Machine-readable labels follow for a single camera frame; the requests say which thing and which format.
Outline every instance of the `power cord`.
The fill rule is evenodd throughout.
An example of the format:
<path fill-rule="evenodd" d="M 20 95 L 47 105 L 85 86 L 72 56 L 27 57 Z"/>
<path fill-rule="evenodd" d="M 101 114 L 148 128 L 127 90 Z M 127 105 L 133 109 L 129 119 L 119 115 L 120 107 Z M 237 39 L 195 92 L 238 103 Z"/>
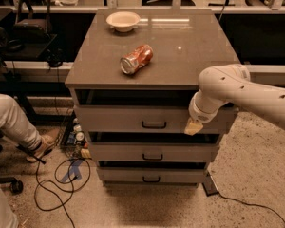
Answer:
<path fill-rule="evenodd" d="M 58 69 L 58 68 L 56 68 L 56 76 L 57 76 L 58 91 L 60 91 L 60 90 L 61 90 L 61 87 L 60 87 L 60 85 L 59 85 L 59 84 L 60 84 L 60 76 L 59 76 L 59 69 Z M 57 97 L 56 97 L 56 96 L 54 97 L 54 107 L 55 107 L 57 116 L 59 116 L 60 113 L 59 113 L 58 106 L 57 106 Z M 61 138 L 62 138 L 63 135 L 64 135 L 64 132 L 65 132 L 65 131 L 63 130 L 63 126 L 64 126 L 64 124 L 65 124 L 65 122 L 66 122 L 67 116 L 70 116 L 70 115 L 68 114 L 68 111 L 69 111 L 69 110 L 71 110 L 71 108 L 68 108 L 68 109 L 66 110 L 65 117 L 63 118 L 63 121 L 61 122 L 61 124 L 60 124 L 60 126 L 59 126 L 59 134 L 58 134 L 58 137 L 57 137 L 57 140 L 56 140 L 56 145 L 60 142 Z"/>
<path fill-rule="evenodd" d="M 221 12 L 220 12 L 220 15 L 219 15 L 218 22 L 220 22 L 221 16 L 222 16 L 222 14 L 223 14 L 224 11 L 225 11 L 226 6 L 228 6 L 228 5 L 229 5 L 229 0 L 225 0 L 225 3 L 224 3 L 224 5 L 223 5 L 223 7 L 222 7 L 222 9 L 221 9 Z"/>
<path fill-rule="evenodd" d="M 260 204 L 254 204 L 254 203 L 248 203 L 248 202 L 245 202 L 245 201 L 242 201 L 242 200 L 239 200 L 239 199 L 234 199 L 234 198 L 229 198 L 229 197 L 225 197 L 223 196 L 220 192 L 218 192 L 218 195 L 225 199 L 225 200 L 232 200 L 232 201 L 236 201 L 236 202 L 239 202 L 243 205 L 247 205 L 247 206 L 255 206 L 255 207 L 260 207 L 260 208 L 264 208 L 264 209 L 269 209 L 270 211 L 274 212 L 277 216 L 279 216 L 280 219 L 282 219 L 283 223 L 285 224 L 285 220 L 284 218 L 275 210 L 273 210 L 272 208 L 270 207 L 267 207 L 265 205 L 260 205 Z"/>
<path fill-rule="evenodd" d="M 85 182 L 84 182 L 80 187 L 78 187 L 77 189 L 75 189 L 73 182 L 74 182 L 76 179 L 78 179 L 78 177 L 75 176 L 74 178 L 72 178 L 72 177 L 70 176 L 70 168 L 71 168 L 71 167 L 73 166 L 73 164 L 74 164 L 76 161 L 78 161 L 78 160 L 82 160 L 83 162 L 85 162 L 85 163 L 87 164 L 87 167 L 88 167 L 88 176 L 87 176 Z M 64 165 L 66 162 L 69 162 L 69 161 L 71 161 L 70 166 L 68 167 L 68 170 L 67 170 L 67 177 L 68 177 L 69 181 L 68 181 L 68 182 L 62 182 L 62 181 L 58 180 L 58 178 L 57 178 L 57 172 L 58 172 L 59 168 L 60 168 L 62 165 Z M 89 165 L 88 161 L 87 161 L 86 159 L 72 159 L 72 160 L 66 160 L 66 161 L 63 161 L 62 163 L 60 163 L 60 164 L 58 165 L 58 167 L 56 168 L 55 174 L 54 174 L 54 177 L 55 177 L 56 182 L 58 182 L 59 184 L 70 184 L 70 185 L 71 185 L 71 190 L 63 189 L 62 187 L 60 187 L 58 184 L 56 184 L 56 183 L 55 183 L 54 181 L 52 181 L 52 180 L 39 180 L 39 179 L 38 179 L 39 168 L 40 168 L 40 163 L 38 162 L 38 166 L 37 166 L 37 170 L 36 170 L 36 175 L 35 175 L 35 176 L 36 176 L 36 181 L 37 181 L 38 184 L 37 184 L 36 189 L 35 189 L 35 192 L 34 192 L 34 200 L 35 200 L 35 203 L 36 203 L 37 207 L 38 207 L 41 211 L 45 211 L 45 212 L 50 212 L 50 211 L 59 209 L 59 208 L 61 208 L 61 207 L 64 208 L 64 210 L 65 210 L 65 212 L 66 212 L 66 215 L 67 215 L 68 219 L 70 220 L 70 222 L 71 222 L 71 224 L 72 224 L 72 227 L 75 228 L 75 224 L 74 224 L 74 222 L 73 222 L 71 216 L 69 215 L 69 213 L 68 213 L 68 211 L 67 211 L 65 205 L 71 200 L 71 198 L 73 197 L 73 194 L 74 194 L 75 192 L 80 191 L 80 190 L 87 184 L 87 182 L 89 181 L 90 176 L 91 176 L 91 171 L 90 171 L 90 165 Z M 67 198 L 66 201 L 63 201 L 63 200 L 61 199 L 61 197 L 60 197 L 57 193 L 55 193 L 54 191 L 52 191 L 52 190 L 50 190 L 49 188 L 45 187 L 45 186 L 44 186 L 45 183 L 51 183 L 51 184 L 53 184 L 55 187 L 57 187 L 57 188 L 58 188 L 59 190 L 61 190 L 62 192 L 64 192 L 64 193 L 69 193 L 70 196 Z M 46 191 L 48 191 L 49 193 L 53 194 L 53 195 L 60 201 L 61 204 L 60 204 L 60 205 L 57 205 L 57 206 L 54 206 L 54 207 L 52 207 L 52 208 L 43 208 L 43 207 L 39 204 L 38 199 L 37 199 L 38 190 L 39 190 L 40 188 L 43 188 L 44 190 L 46 190 Z"/>

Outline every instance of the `red can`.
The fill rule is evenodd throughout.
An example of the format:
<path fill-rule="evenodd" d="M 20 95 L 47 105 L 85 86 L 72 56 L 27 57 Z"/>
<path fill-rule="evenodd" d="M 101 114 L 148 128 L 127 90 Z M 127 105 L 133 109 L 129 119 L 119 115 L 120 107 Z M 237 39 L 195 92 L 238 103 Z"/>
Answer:
<path fill-rule="evenodd" d="M 153 57 L 153 49 L 149 45 L 141 45 L 121 58 L 121 68 L 125 74 L 134 74 L 146 66 Z"/>

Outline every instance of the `person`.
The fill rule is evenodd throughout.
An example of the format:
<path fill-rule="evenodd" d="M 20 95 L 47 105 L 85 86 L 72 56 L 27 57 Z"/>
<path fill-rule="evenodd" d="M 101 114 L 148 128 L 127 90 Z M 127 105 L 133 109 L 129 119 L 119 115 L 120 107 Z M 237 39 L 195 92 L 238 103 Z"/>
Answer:
<path fill-rule="evenodd" d="M 59 134 L 59 129 L 55 128 L 40 135 L 20 105 L 11 96 L 4 94 L 0 94 L 0 131 L 39 159 L 54 147 Z M 32 156 L 27 156 L 27 160 L 37 162 Z"/>
<path fill-rule="evenodd" d="M 39 159 L 54 147 L 59 134 L 59 129 L 53 129 L 40 135 L 20 105 L 11 96 L 4 94 L 0 94 L 0 131 L 12 141 L 31 151 Z M 32 156 L 27 156 L 27 160 L 37 162 Z M 0 188 L 0 228 L 17 228 L 18 225 L 18 218 L 12 212 Z"/>

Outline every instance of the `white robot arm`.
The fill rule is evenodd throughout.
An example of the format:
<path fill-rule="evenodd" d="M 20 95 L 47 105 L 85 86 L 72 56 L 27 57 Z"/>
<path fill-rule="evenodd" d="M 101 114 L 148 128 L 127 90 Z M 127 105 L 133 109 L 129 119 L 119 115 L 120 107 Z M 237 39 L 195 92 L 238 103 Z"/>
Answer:
<path fill-rule="evenodd" d="M 208 123 L 227 103 L 285 130 L 285 88 L 250 82 L 244 65 L 206 68 L 199 76 L 199 92 L 190 102 L 189 113 L 196 123 Z"/>

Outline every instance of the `table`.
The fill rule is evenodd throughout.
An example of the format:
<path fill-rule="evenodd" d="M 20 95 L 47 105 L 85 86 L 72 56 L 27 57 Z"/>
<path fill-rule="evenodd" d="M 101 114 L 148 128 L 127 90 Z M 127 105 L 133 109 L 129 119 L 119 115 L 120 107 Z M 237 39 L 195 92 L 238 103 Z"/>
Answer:
<path fill-rule="evenodd" d="M 0 8 L 0 23 L 10 14 L 12 14 L 12 9 Z M 0 90 L 5 91 L 7 88 L 8 91 L 11 91 L 12 94 L 16 95 L 19 104 L 26 110 L 28 118 L 33 122 L 62 121 L 65 116 L 37 114 L 27 98 L 28 90 L 21 83 L 21 75 L 19 73 L 14 73 L 14 70 L 9 70 L 5 60 L 36 61 L 50 46 L 50 44 L 53 43 L 55 38 L 56 35 L 51 34 L 48 42 L 38 44 L 26 43 L 21 50 L 14 52 L 9 52 L 4 47 L 0 47 L 0 74 L 4 80 L 3 85 L 0 85 Z"/>
<path fill-rule="evenodd" d="M 97 12 L 66 78 L 100 180 L 205 184 L 237 112 L 223 108 L 191 137 L 183 134 L 189 102 L 202 70 L 238 57 L 209 9 L 132 10 L 141 21 L 128 33 L 106 23 L 115 11 Z M 142 44 L 154 50 L 151 63 L 123 74 L 121 56 Z"/>

